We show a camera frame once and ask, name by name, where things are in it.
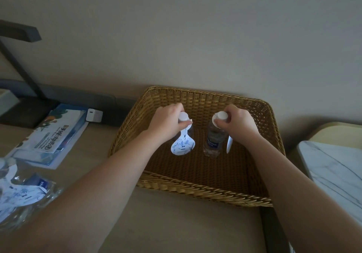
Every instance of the white marble surface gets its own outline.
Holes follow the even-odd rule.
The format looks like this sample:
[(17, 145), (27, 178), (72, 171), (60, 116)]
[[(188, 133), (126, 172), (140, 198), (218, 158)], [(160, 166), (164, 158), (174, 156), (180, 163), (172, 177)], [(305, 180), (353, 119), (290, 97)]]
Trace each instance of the white marble surface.
[(312, 180), (362, 225), (362, 150), (302, 141), (298, 151)]

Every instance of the woven basket bottom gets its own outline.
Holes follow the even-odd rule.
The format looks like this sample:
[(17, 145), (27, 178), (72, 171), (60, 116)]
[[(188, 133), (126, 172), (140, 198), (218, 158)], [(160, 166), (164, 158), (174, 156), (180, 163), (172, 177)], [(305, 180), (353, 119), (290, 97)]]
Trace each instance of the woven basket bottom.
[(196, 145), (190, 153), (176, 156), (171, 153), (171, 143), (166, 142), (156, 150), (145, 170), (226, 191), (268, 196), (259, 176), (249, 174), (248, 177), (248, 172), (255, 172), (250, 170), (254, 162), (243, 146), (234, 142), (231, 151), (226, 154), (226, 140), (221, 154), (216, 159), (211, 159), (203, 152), (206, 136), (207, 129), (194, 126), (193, 139)]

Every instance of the person's left arm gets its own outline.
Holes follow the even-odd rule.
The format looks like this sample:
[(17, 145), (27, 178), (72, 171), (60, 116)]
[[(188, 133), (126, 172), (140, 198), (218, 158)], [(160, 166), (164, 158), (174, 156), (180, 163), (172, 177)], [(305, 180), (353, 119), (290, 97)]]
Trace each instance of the person's left arm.
[(182, 104), (159, 107), (149, 128), (98, 165), (21, 229), (12, 252), (97, 252), (126, 206), (151, 155), (189, 125)]

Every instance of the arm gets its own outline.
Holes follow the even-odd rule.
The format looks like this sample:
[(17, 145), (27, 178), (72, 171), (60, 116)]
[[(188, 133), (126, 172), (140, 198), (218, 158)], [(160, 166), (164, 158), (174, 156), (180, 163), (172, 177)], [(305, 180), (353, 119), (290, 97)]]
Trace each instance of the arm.
[(264, 139), (248, 111), (226, 107), (216, 124), (253, 156), (280, 223), (296, 252), (358, 252), (362, 228), (333, 199)]
[(149, 128), (49, 204), (18, 235), (13, 252), (97, 252), (155, 150), (192, 122), (182, 104), (159, 107)]

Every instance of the gray wall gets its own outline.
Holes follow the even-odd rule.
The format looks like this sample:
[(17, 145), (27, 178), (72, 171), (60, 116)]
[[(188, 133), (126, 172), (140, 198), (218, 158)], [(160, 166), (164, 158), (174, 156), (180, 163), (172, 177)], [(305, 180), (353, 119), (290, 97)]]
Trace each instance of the gray wall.
[[(0, 0), (43, 40), (4, 39), (37, 81), (130, 98), (149, 85), (257, 97), (285, 144), (362, 123), (362, 0)], [(19, 79), (0, 59), (0, 78)]]

